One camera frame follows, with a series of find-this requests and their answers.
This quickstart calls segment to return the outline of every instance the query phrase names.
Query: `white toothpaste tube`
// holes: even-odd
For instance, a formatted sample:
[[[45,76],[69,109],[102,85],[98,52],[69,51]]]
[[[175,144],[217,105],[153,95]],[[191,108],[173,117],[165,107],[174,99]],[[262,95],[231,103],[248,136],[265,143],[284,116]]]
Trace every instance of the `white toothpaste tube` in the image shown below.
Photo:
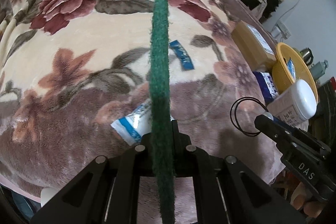
[[[142,136],[152,130],[151,100],[147,99],[132,111],[132,113],[115,120],[111,126],[127,144],[134,145],[139,143]]]

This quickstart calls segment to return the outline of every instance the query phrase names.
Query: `blue label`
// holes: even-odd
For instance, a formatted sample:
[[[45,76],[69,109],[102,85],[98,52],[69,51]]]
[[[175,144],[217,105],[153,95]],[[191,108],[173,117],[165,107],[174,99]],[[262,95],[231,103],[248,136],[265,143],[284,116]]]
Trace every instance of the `blue label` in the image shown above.
[[[194,65],[190,59],[190,56],[187,54],[184,47],[180,44],[178,40],[169,43],[169,46],[175,52],[176,56],[180,59],[182,67],[185,70],[194,69]]]
[[[289,58],[289,60],[287,62],[287,68],[288,68],[290,74],[292,75],[294,81],[296,81],[295,67],[294,67],[294,64],[293,64],[293,61],[292,61],[291,58]]]
[[[127,132],[136,142],[141,141],[140,134],[132,127],[132,125],[128,122],[128,120],[126,120],[125,117],[119,119],[119,122],[126,128]]]

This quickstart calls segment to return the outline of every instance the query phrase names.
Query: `bed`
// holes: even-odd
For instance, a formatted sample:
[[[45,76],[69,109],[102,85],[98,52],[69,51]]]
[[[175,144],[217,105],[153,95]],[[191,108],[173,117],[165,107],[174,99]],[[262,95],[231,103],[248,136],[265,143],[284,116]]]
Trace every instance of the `bed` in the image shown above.
[[[230,122],[231,105],[258,83],[231,38],[239,20],[274,42],[239,0],[168,0],[169,37],[190,55],[183,70],[169,50],[171,115],[210,155],[235,155],[266,183],[284,168],[275,143]],[[148,98],[153,0],[0,0],[0,183],[40,201],[98,155],[129,145],[111,123]],[[263,110],[244,102],[238,118],[256,130]],[[197,221],[191,179],[175,181],[177,223]],[[138,223],[160,223],[154,178],[140,182]]]

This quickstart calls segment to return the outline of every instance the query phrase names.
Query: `white lid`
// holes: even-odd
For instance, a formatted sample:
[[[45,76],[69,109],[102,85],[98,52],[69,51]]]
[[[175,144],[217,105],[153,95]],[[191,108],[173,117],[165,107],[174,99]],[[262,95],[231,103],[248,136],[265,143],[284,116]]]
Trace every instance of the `white lid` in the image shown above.
[[[305,80],[298,79],[293,86],[292,98],[302,118],[308,120],[316,113],[316,99],[314,92]]]

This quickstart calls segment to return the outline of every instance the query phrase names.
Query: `yellow colander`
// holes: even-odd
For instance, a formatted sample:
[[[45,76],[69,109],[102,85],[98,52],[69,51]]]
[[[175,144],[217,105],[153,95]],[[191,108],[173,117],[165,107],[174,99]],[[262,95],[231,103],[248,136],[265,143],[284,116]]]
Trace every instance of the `yellow colander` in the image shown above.
[[[280,42],[277,44],[276,58],[277,61],[272,68],[272,78],[274,85],[278,89],[279,93],[280,94],[283,93],[295,82],[286,65],[289,58],[291,58],[295,67],[296,79],[297,80],[302,79],[308,83],[308,85],[311,87],[311,90],[315,95],[317,103],[318,95],[314,79],[307,65],[305,64],[303,59],[298,55],[298,53],[287,44]]]

